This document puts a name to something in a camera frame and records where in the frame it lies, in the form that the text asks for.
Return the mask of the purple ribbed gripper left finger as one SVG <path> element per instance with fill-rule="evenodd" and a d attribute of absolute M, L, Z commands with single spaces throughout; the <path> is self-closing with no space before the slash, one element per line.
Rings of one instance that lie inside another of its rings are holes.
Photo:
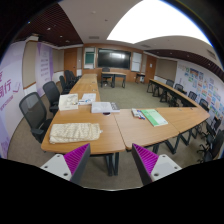
<path fill-rule="evenodd" d="M 89 157 L 90 145 L 85 144 L 65 155 L 54 155 L 41 169 L 79 185 Z"/>

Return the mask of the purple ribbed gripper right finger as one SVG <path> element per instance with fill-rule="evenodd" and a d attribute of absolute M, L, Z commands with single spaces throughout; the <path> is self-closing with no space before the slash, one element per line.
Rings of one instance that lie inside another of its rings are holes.
<path fill-rule="evenodd" d="M 157 155 L 137 144 L 132 144 L 131 152 L 143 185 L 181 170 L 181 167 L 166 154 Z"/>

